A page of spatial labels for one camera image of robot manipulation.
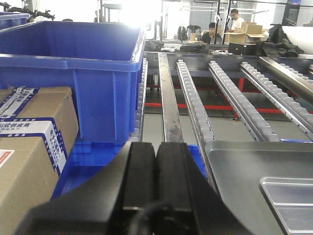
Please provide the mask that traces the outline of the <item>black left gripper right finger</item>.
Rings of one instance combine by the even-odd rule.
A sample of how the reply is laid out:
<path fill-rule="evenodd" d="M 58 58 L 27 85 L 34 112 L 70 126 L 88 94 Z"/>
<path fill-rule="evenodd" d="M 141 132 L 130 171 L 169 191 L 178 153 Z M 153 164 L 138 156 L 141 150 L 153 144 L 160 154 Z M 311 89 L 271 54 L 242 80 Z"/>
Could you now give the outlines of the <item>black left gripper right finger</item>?
<path fill-rule="evenodd" d="M 163 142 L 156 156 L 157 197 L 170 205 L 161 235 L 249 235 L 207 182 L 185 143 Z"/>

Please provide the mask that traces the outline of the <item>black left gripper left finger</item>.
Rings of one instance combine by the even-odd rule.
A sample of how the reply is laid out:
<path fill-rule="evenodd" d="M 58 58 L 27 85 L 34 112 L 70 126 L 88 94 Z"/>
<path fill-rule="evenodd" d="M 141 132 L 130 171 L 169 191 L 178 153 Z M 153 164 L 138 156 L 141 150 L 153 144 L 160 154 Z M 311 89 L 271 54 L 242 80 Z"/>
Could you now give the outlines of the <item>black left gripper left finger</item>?
<path fill-rule="evenodd" d="M 127 143 L 93 176 L 32 208 L 18 235 L 147 235 L 154 213 L 155 153 L 150 143 Z"/>

